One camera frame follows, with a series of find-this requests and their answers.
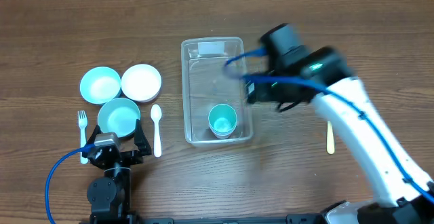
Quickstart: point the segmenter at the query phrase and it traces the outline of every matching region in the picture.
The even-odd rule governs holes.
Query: transparent plastic bin
[[[229,58],[243,52],[243,42],[238,37],[208,37],[182,42],[185,139],[194,146],[241,143],[253,137],[252,113],[245,103],[244,84],[222,72],[223,64]],[[231,68],[245,73],[245,59],[234,62]],[[221,103],[232,106],[237,112],[237,127],[226,139],[217,138],[208,124],[210,110]]]

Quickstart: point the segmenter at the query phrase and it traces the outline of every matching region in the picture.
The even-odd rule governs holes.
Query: light blue bowl
[[[102,106],[98,113],[98,125],[103,133],[114,132],[122,138],[131,135],[140,119],[140,109],[130,99],[115,98]]]
[[[86,101],[103,105],[121,95],[121,77],[112,68],[93,68],[81,78],[80,93]]]

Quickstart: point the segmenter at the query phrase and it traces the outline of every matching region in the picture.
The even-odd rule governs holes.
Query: white plastic fork
[[[86,126],[87,126],[87,115],[85,111],[78,111],[79,118],[79,128],[80,128],[80,147],[84,147],[86,145]],[[83,157],[80,153],[80,162],[82,164],[87,164],[89,160]]]

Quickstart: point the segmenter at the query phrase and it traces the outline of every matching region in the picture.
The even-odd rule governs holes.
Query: teal cup
[[[208,122],[214,135],[226,139],[237,127],[237,112],[229,105],[216,105],[208,115]]]

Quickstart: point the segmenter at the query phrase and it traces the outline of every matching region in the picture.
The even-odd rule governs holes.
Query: white plastic spoon
[[[334,137],[331,122],[327,122],[327,153],[334,154]]]
[[[160,122],[163,113],[159,105],[153,105],[151,108],[151,119],[154,121],[154,155],[155,157],[161,156],[161,139],[160,139],[160,129],[158,123]]]

